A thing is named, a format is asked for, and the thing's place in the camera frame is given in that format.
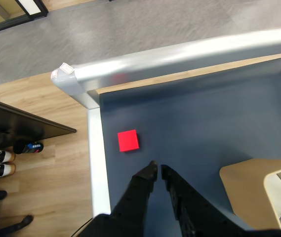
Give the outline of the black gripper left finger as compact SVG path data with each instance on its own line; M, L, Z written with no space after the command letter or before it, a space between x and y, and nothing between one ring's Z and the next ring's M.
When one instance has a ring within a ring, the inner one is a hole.
M134 174L110 214L99 214L81 231L82 237L142 237L158 164L151 161Z

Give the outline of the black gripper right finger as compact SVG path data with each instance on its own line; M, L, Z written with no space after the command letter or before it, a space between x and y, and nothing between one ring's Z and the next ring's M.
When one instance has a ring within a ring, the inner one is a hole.
M184 237L247 237L249 234L222 214L167 165L161 176L171 197L175 219Z

